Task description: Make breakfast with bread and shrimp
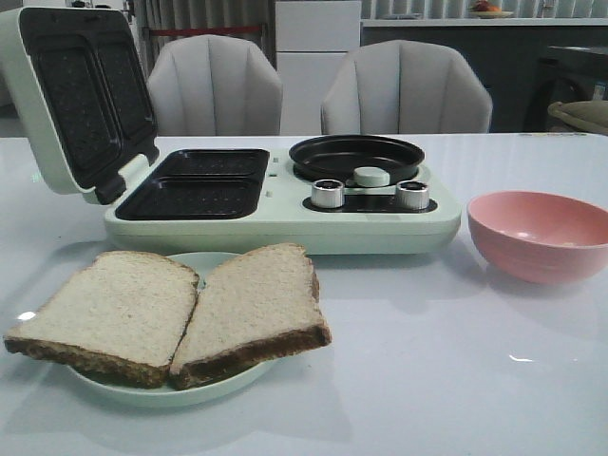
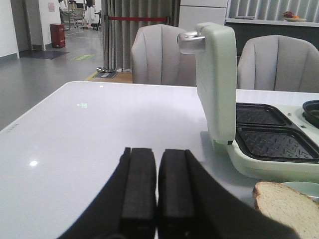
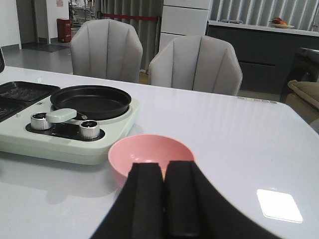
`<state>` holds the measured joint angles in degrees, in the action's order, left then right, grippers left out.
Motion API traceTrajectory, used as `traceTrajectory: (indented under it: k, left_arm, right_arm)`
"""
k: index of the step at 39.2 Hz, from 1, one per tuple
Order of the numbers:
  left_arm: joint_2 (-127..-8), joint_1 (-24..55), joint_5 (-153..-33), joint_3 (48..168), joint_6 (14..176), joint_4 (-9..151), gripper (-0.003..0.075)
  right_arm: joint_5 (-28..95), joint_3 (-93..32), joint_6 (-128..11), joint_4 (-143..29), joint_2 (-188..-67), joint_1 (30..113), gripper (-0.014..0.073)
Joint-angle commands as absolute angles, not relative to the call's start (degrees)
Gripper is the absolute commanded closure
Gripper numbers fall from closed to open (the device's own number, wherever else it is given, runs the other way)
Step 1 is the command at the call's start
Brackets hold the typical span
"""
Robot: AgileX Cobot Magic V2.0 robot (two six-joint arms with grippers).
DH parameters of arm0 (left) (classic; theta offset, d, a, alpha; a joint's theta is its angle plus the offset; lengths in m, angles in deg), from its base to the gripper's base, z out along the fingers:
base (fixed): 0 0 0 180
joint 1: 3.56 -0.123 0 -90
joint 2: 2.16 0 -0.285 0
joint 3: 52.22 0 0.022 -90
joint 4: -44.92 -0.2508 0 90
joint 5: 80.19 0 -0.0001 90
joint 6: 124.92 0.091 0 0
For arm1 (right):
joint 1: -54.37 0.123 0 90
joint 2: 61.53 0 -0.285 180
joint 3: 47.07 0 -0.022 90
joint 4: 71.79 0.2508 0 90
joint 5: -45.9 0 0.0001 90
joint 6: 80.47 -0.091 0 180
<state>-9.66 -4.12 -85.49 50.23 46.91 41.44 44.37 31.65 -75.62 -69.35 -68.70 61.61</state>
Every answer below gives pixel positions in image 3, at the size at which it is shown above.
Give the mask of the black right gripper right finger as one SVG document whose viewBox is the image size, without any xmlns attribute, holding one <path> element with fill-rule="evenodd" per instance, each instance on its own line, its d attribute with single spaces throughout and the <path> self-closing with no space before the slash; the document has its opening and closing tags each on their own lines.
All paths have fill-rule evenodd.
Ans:
<svg viewBox="0 0 319 239">
<path fill-rule="evenodd" d="M 169 163 L 166 218 L 169 239 L 267 239 L 269 232 L 233 207 L 193 161 Z"/>
</svg>

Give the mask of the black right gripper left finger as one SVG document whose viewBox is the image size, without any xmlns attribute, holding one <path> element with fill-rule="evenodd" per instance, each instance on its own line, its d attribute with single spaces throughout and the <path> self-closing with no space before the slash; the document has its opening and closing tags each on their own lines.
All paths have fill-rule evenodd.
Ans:
<svg viewBox="0 0 319 239">
<path fill-rule="evenodd" d="M 163 179 L 157 163 L 134 163 L 96 239 L 162 239 Z"/>
</svg>

